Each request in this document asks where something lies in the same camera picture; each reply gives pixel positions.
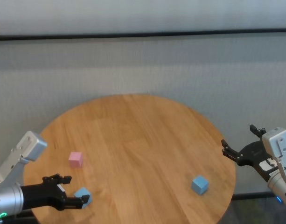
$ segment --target foam block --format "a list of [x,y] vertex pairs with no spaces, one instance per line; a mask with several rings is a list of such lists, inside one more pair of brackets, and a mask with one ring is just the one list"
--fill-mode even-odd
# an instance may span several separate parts
[[191,188],[197,194],[202,195],[205,191],[207,191],[208,184],[208,181],[200,175],[193,180],[193,182],[191,183]]
[[83,164],[83,154],[80,152],[71,152],[68,160],[71,167],[81,167]]
[[82,187],[80,190],[78,190],[75,194],[74,197],[81,197],[83,195],[90,195],[89,200],[86,204],[83,204],[82,209],[84,209],[88,204],[91,203],[92,201],[92,195],[91,193],[84,187]]

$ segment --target green led light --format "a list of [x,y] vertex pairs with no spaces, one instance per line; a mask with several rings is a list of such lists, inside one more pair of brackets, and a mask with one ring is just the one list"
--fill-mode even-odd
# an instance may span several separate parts
[[2,212],[2,213],[0,214],[0,218],[6,217],[6,216],[7,216],[7,213],[5,213],[5,212]]

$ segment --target white wall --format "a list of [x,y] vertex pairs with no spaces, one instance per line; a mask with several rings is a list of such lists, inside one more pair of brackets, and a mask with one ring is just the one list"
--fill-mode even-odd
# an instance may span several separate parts
[[[235,148],[286,128],[286,34],[0,42],[0,164],[27,130],[86,100],[150,93],[207,116]],[[237,193],[265,190],[237,169]]]
[[0,35],[286,28],[286,0],[0,0]]

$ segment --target pink cube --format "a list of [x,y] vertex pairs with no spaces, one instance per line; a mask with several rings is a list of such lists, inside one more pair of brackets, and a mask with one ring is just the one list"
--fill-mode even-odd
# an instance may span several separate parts
[[83,164],[83,155],[80,152],[71,152],[68,160],[71,167],[81,167]]

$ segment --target wooden tabletop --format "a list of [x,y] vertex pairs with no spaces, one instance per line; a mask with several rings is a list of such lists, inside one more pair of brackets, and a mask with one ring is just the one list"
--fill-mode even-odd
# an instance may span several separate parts
[[[43,176],[71,175],[68,196],[93,194],[83,210],[33,209],[41,224],[216,224],[231,201],[234,163],[222,155],[219,131],[175,101],[119,95],[79,105],[51,122],[41,136],[48,147],[25,168],[24,184]],[[82,152],[71,168],[70,152]],[[192,180],[203,175],[208,191]]]

